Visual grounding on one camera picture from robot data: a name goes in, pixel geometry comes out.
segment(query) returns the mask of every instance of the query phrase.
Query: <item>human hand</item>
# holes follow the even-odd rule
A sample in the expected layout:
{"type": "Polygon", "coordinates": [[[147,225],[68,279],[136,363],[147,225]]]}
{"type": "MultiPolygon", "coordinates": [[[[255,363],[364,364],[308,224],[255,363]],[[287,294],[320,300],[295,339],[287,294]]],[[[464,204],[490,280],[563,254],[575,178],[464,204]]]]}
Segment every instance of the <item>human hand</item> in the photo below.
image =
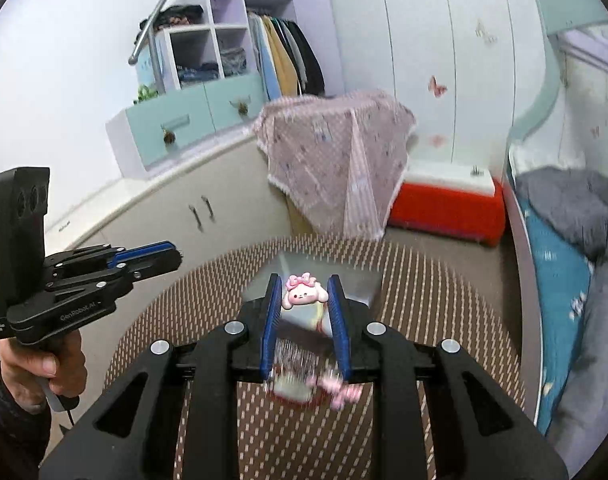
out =
{"type": "Polygon", "coordinates": [[[22,346],[14,338],[3,339],[0,361],[4,384],[15,402],[27,411],[34,410],[46,398],[36,376],[47,378],[52,392],[65,397],[76,397],[86,387],[88,373],[79,330],[66,334],[57,356],[22,346]]]}

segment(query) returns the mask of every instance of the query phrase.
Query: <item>round table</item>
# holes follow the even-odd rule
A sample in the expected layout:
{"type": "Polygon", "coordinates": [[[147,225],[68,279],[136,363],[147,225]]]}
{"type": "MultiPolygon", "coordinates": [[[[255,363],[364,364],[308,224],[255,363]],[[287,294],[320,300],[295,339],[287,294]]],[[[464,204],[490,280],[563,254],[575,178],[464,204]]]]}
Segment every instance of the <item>round table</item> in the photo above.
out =
{"type": "MultiPolygon", "coordinates": [[[[517,352],[500,319],[474,287],[449,266],[413,248],[390,242],[306,235],[280,238],[224,254],[165,290],[122,337],[106,376],[118,377],[152,341],[183,345],[199,339],[241,306],[241,291],[279,251],[383,272],[379,320],[408,339],[435,345],[454,338],[520,406],[524,388],[517,352]]],[[[187,387],[187,398],[190,386],[187,387]]],[[[367,478],[372,431],[372,389],[341,412],[326,406],[293,409],[273,401],[260,384],[237,391],[239,465],[242,479],[367,478]]],[[[427,475],[435,466],[428,410],[420,385],[427,475]]],[[[187,401],[184,402],[186,419],[187,401]]],[[[185,426],[180,426],[174,479],[181,478],[185,426]]]]}

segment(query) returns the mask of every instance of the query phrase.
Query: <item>blue bed sheet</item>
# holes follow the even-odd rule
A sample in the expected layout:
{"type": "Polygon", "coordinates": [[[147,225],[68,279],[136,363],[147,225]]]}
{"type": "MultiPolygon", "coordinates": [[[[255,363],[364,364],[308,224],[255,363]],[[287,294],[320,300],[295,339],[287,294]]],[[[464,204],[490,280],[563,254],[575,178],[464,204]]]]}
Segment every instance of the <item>blue bed sheet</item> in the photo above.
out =
{"type": "Polygon", "coordinates": [[[546,434],[580,347],[592,268],[583,254],[539,218],[527,200],[519,199],[519,205],[533,253],[542,314],[544,377],[537,429],[546,434]]]}

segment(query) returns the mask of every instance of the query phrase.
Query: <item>green plant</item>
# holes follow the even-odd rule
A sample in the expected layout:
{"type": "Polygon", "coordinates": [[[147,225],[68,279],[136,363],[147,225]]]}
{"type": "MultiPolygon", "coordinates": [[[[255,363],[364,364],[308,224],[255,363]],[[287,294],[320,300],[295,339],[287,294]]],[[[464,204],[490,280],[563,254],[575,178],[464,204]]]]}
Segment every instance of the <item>green plant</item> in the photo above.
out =
{"type": "Polygon", "coordinates": [[[148,101],[149,99],[154,99],[158,95],[159,95],[159,92],[157,92],[157,90],[155,90],[154,87],[140,85],[140,87],[138,88],[138,98],[137,98],[137,100],[133,100],[133,104],[136,105],[138,103],[148,101]]]}

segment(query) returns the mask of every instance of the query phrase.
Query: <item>floppy ear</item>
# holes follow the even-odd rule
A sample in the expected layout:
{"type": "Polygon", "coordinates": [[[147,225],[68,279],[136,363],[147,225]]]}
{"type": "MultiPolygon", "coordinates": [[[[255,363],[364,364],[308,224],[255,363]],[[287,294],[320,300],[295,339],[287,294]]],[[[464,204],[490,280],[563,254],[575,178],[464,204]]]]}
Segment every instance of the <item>floppy ear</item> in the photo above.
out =
{"type": "Polygon", "coordinates": [[[328,301],[328,292],[324,290],[324,287],[319,282],[315,283],[315,288],[317,289],[317,301],[326,303],[328,301]]]}
{"type": "Polygon", "coordinates": [[[286,293],[286,294],[284,295],[284,297],[281,299],[281,307],[282,307],[284,310],[290,310],[291,308],[293,308],[293,306],[290,304],[290,301],[289,301],[289,294],[288,294],[288,293],[286,293]]]}

